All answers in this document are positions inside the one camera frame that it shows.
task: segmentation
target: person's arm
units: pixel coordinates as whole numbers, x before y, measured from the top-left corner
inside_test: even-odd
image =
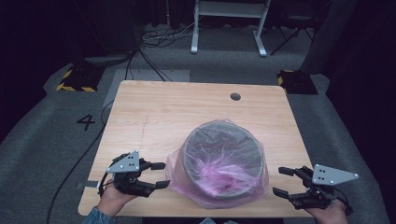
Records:
[[[319,224],[347,224],[346,207],[338,200],[332,202],[326,209],[306,208],[305,211]]]
[[[107,181],[105,192],[100,199],[100,202],[95,206],[88,216],[85,218],[83,224],[116,223],[114,216],[132,199],[136,198],[134,195],[122,194],[114,188],[111,180]]]

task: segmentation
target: white metal stand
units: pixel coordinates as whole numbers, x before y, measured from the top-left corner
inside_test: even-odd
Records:
[[[268,8],[271,0],[265,0],[264,4],[246,4],[246,3],[227,3],[227,2],[206,2],[195,0],[194,11],[194,31],[192,34],[191,53],[198,52],[198,35],[199,16],[223,16],[223,17],[244,17],[260,18],[259,30],[253,31],[257,48],[262,57],[267,56],[264,45],[262,44],[261,34],[267,17]]]

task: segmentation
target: black number on floor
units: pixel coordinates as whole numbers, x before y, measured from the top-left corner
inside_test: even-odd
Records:
[[[84,129],[84,131],[87,131],[87,130],[88,130],[88,127],[90,126],[90,124],[95,123],[95,121],[92,120],[92,115],[89,114],[89,115],[85,116],[84,118],[79,119],[79,120],[77,121],[77,123],[84,123],[84,124],[85,124],[85,129]]]

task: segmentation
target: sleeve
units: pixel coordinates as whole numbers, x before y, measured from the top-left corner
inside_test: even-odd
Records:
[[[117,220],[114,217],[105,215],[94,207],[82,224],[116,224],[116,222]]]

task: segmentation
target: gray carpet floor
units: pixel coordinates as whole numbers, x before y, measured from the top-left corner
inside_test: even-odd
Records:
[[[271,51],[282,41],[282,35],[272,30],[262,39]],[[194,55],[190,54],[190,36],[165,48],[143,51],[161,70],[190,71],[190,82],[277,85],[276,72],[299,68],[310,44],[301,33],[274,56],[262,58],[252,27],[205,30],[199,41]],[[0,146],[0,223],[45,223],[56,189],[102,129],[101,119],[106,120],[110,112],[110,108],[103,112],[104,101],[114,77],[121,69],[125,71],[126,64],[108,67],[98,92],[56,91],[70,64],[49,78],[44,85],[47,96],[20,120]],[[151,69],[140,54],[131,63],[131,70],[138,69]],[[378,185],[325,95],[329,80],[322,75],[312,78],[319,95],[287,96],[312,163],[360,175],[358,180],[339,186],[355,210],[350,223],[389,223]],[[95,123],[84,131],[85,126],[77,121],[87,115],[92,115]],[[50,223],[81,223],[84,219],[78,213],[82,192],[77,184],[87,180],[99,142],[100,138],[67,178],[53,205]],[[315,223],[313,218],[284,221]],[[120,217],[119,223],[137,224],[141,218]]]

